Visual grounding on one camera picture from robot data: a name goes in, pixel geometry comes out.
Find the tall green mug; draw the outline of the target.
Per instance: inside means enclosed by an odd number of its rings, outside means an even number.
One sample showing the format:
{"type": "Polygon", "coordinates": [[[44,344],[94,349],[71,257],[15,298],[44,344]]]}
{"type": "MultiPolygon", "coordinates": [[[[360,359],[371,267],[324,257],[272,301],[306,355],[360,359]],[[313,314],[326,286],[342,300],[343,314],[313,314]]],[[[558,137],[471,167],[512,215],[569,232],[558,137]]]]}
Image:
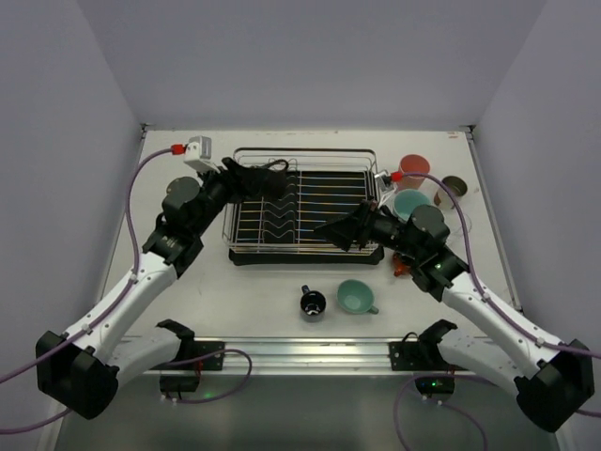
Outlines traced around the tall green mug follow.
{"type": "Polygon", "coordinates": [[[422,192],[406,189],[394,197],[393,213],[401,220],[406,221],[417,207],[430,204],[429,198],[422,192]]]}

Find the small orange cup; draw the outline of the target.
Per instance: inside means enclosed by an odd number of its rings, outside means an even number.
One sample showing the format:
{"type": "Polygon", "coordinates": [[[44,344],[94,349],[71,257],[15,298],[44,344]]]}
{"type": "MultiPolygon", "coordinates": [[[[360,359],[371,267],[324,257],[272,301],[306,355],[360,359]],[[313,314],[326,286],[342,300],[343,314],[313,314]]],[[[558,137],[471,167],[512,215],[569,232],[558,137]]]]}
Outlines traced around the small orange cup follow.
{"type": "Polygon", "coordinates": [[[411,267],[402,262],[395,262],[393,264],[393,275],[395,277],[410,275],[411,267]]]}

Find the small green mug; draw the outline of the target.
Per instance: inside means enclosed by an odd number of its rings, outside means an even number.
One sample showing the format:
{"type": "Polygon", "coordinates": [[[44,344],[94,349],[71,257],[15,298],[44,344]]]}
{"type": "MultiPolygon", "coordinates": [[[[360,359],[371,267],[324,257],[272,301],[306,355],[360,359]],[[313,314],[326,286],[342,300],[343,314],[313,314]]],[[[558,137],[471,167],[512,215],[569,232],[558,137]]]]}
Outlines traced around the small green mug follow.
{"type": "Polygon", "coordinates": [[[374,292],[360,280],[343,281],[337,288],[336,301],[349,314],[377,315],[379,313],[379,309],[375,306],[374,292]]]}

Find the pink plastic cup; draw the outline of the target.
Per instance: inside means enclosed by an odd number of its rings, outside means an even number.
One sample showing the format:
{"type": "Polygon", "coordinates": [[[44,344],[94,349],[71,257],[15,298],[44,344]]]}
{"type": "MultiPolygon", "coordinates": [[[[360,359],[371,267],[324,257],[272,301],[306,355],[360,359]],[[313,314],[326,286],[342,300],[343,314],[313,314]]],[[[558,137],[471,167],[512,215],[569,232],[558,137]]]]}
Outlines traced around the pink plastic cup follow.
{"type": "Polygon", "coordinates": [[[424,182],[422,174],[430,172],[430,163],[421,155],[409,154],[400,160],[399,171],[403,174],[399,182],[401,190],[419,190],[424,182]]]}

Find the blue cup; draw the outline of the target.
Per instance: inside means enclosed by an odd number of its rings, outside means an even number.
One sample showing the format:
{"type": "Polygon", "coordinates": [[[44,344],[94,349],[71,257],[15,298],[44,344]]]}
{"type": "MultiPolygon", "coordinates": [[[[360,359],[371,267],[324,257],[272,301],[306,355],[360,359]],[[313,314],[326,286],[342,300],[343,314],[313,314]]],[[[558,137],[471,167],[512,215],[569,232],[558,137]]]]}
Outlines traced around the blue cup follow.
{"type": "Polygon", "coordinates": [[[320,291],[310,289],[306,285],[301,287],[301,293],[301,317],[307,322],[320,321],[323,318],[327,307],[325,296],[320,291]]]}

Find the clear plastic glass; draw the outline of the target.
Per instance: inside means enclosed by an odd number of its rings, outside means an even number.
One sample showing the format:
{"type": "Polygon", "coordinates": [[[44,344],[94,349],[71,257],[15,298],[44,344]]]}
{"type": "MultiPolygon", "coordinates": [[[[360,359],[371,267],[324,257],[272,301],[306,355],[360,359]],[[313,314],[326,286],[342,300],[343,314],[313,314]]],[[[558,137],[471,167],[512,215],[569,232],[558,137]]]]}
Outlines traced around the clear plastic glass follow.
{"type": "Polygon", "coordinates": [[[467,230],[467,233],[470,233],[472,228],[471,218],[464,211],[462,212],[462,215],[459,215],[456,210],[447,211],[445,213],[445,224],[450,230],[450,234],[446,241],[449,246],[463,241],[465,235],[464,230],[467,230]]]}

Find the white brown steel tumbler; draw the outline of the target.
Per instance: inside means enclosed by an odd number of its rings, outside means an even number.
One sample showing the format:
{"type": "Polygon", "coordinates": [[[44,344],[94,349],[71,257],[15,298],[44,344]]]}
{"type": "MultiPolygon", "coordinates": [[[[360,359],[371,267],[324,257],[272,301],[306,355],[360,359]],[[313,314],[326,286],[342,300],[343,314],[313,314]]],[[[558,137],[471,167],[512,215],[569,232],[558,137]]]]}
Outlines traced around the white brown steel tumbler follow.
{"type": "Polygon", "coordinates": [[[462,178],[457,176],[447,176],[441,183],[445,188],[439,187],[437,189],[434,204],[441,210],[452,210],[455,204],[448,192],[453,194],[456,201],[460,201],[468,192],[468,185],[462,178]]]}

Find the black tall cup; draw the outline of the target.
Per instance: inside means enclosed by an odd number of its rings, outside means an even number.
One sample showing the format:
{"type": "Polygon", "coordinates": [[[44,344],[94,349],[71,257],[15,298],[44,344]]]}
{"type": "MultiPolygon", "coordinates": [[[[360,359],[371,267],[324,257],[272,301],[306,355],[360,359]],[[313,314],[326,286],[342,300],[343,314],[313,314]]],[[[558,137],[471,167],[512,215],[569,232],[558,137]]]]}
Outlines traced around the black tall cup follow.
{"type": "Polygon", "coordinates": [[[275,183],[283,182],[285,184],[285,191],[287,187],[286,171],[273,171],[269,169],[260,169],[254,174],[254,181],[252,185],[260,183],[275,183]]]}

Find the orange floral bowl cup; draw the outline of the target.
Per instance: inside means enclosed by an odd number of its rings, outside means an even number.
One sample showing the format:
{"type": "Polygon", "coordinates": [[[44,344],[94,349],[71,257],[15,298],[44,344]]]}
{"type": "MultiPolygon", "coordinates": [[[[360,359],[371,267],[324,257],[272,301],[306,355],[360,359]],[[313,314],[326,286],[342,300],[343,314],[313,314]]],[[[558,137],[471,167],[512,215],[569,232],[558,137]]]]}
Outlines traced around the orange floral bowl cup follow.
{"type": "Polygon", "coordinates": [[[394,252],[393,257],[403,265],[411,266],[414,263],[414,259],[411,256],[407,256],[399,252],[394,252]]]}

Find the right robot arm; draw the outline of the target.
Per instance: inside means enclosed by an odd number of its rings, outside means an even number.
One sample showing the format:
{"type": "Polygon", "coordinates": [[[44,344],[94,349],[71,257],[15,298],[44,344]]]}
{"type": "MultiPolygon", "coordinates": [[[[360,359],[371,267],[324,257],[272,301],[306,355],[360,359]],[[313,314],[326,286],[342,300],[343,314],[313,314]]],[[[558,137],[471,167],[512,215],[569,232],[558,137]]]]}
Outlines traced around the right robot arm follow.
{"type": "Polygon", "coordinates": [[[431,327],[433,352],[496,384],[515,397],[536,426],[557,431],[594,394],[596,353],[577,339],[566,342],[532,323],[486,288],[472,266],[446,244],[443,214],[419,206],[404,221],[363,201],[315,229],[343,251],[374,242],[399,254],[413,283],[437,302],[468,319],[489,339],[476,345],[455,326],[431,327]]]}

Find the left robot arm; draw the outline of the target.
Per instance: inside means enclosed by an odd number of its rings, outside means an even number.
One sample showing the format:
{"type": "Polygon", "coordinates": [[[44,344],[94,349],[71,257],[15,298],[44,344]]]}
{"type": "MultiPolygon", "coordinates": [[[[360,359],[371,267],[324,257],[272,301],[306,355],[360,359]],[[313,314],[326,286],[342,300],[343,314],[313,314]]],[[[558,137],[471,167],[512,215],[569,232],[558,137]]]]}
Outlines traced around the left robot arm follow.
{"type": "Polygon", "coordinates": [[[39,390],[90,420],[147,370],[200,359],[193,331],[171,319],[129,344],[121,339],[192,265],[203,249],[202,235],[223,208],[255,197],[282,198],[287,168],[285,160],[242,166],[226,157],[206,174],[171,181],[154,230],[134,248],[129,272],[64,333],[47,332],[38,340],[39,390]]]}

